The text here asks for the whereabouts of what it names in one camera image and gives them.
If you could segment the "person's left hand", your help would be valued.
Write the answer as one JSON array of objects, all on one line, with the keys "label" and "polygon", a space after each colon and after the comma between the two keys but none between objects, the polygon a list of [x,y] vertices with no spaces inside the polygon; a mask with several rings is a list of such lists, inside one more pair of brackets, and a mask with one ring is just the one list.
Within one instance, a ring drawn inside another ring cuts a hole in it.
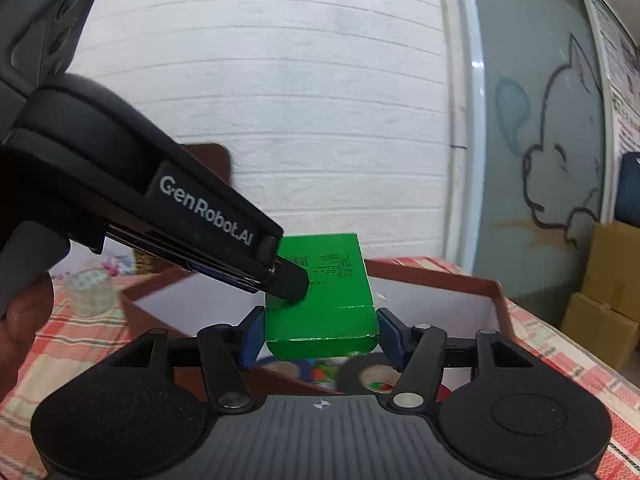
[{"label": "person's left hand", "polygon": [[30,284],[6,307],[1,321],[0,396],[4,399],[18,382],[37,333],[47,324],[54,305],[54,290],[49,274]]}]

